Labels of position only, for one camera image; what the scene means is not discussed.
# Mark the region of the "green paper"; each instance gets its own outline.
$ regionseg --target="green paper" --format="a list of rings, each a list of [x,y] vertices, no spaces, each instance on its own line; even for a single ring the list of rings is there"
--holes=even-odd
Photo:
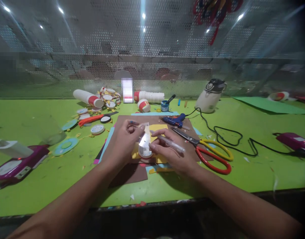
[[[255,107],[280,114],[304,115],[305,110],[279,101],[271,101],[262,97],[234,97]]]

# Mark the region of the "mesh screen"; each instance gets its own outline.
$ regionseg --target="mesh screen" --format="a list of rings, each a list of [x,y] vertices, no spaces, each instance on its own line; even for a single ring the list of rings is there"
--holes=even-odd
[[[244,0],[210,45],[216,26],[199,25],[195,2],[0,1],[0,98],[120,91],[122,77],[167,97],[196,98],[211,78],[227,82],[224,96],[305,94],[304,7]]]

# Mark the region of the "blue paper circle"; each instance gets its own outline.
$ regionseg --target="blue paper circle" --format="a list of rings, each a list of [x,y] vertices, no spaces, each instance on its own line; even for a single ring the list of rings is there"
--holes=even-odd
[[[78,121],[77,119],[73,119],[73,120],[67,122],[67,123],[62,127],[62,130],[64,131],[64,130],[68,130],[68,129],[72,128],[74,125],[76,125],[77,121]]]
[[[65,141],[63,141],[62,143],[60,143],[56,149],[53,151],[53,155],[54,156],[60,156],[62,154],[67,153],[68,151],[70,151],[72,148],[74,148],[78,143],[79,143],[79,139],[78,138],[69,138]],[[62,148],[62,146],[64,144],[66,144],[67,142],[71,143],[71,145],[65,149]]]

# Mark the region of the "hot glue gun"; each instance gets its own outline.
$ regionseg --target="hot glue gun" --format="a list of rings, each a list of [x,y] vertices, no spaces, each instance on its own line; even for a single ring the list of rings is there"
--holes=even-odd
[[[189,127],[183,125],[183,120],[186,118],[186,115],[184,113],[180,114],[178,118],[170,118],[168,116],[165,117],[159,117],[162,121],[164,121],[167,124],[170,124],[172,126],[177,126],[178,128],[184,128],[186,130],[190,130]]]

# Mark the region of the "pen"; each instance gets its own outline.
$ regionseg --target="pen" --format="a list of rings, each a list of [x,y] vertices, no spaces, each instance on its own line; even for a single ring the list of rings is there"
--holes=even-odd
[[[186,151],[183,147],[179,146],[178,144],[174,143],[173,141],[171,141],[170,139],[168,139],[162,135],[157,135],[157,138],[165,141],[165,143],[168,144],[169,147],[173,148],[178,153],[184,153]]]

